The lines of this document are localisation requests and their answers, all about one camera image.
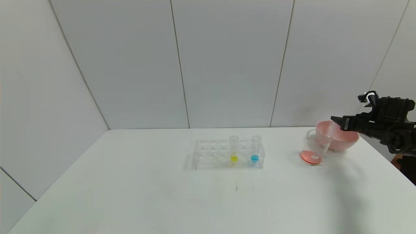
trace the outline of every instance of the test tube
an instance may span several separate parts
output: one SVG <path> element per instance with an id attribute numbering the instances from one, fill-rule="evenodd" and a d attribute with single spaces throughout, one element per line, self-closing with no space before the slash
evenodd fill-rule
<path id="1" fill-rule="evenodd" d="M 238 144 L 240 140 L 237 136 L 230 137 L 230 158 L 232 162 L 238 161 Z"/>
<path id="2" fill-rule="evenodd" d="M 251 161 L 258 162 L 260 155 L 261 136 L 251 138 Z"/>

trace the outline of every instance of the test tube with yellow liquid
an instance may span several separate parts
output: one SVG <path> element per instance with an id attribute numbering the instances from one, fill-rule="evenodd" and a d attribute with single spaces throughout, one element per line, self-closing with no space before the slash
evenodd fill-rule
<path id="1" fill-rule="evenodd" d="M 240 143 L 240 140 L 237 136 L 231 136 L 230 137 L 230 160 L 232 162 L 238 161 L 238 144 Z"/>

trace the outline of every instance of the white wall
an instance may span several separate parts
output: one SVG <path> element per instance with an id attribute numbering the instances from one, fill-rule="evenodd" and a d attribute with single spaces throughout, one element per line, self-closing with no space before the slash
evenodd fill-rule
<path id="1" fill-rule="evenodd" d="M 407 0 L 295 1 L 272 127 L 354 115 Z"/>
<path id="2" fill-rule="evenodd" d="M 293 0 L 173 0 L 189 125 L 268 127 Z"/>
<path id="3" fill-rule="evenodd" d="M 110 129 L 188 128 L 169 0 L 52 0 Z"/>
<path id="4" fill-rule="evenodd" d="M 401 97 L 416 101 L 416 1 L 409 1 L 371 90 L 377 91 L 380 97 Z M 369 111 L 371 108 L 362 107 L 359 110 Z M 407 117 L 415 122 L 416 110 L 410 111 Z M 386 146 L 368 137 L 364 139 L 389 161 L 393 159 L 394 154 L 390 154 Z"/>
<path id="5" fill-rule="evenodd" d="M 108 129 L 49 3 L 2 0 L 0 17 L 1 166 L 38 199 Z"/>
<path id="6" fill-rule="evenodd" d="M 0 233 L 6 234 L 35 201 L 0 170 Z"/>

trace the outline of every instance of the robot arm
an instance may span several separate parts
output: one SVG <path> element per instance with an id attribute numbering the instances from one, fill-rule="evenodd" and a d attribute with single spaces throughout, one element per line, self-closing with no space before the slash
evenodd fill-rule
<path id="1" fill-rule="evenodd" d="M 399 97 L 379 98 L 377 92 L 369 91 L 358 96 L 369 113 L 331 116 L 343 131 L 355 131 L 375 138 L 386 145 L 393 154 L 416 156 L 416 122 L 407 120 L 407 113 L 415 108 L 415 102 Z"/>

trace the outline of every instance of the test tube rack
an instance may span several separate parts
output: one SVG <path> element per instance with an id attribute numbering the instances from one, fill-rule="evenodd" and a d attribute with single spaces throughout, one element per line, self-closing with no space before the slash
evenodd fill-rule
<path id="1" fill-rule="evenodd" d="M 193 168 L 254 168 L 262 169 L 265 157 L 263 145 L 260 144 L 260 154 L 257 161 L 252 160 L 252 140 L 241 139 L 238 145 L 238 160 L 231 161 L 230 141 L 224 140 L 197 140 L 193 154 Z"/>

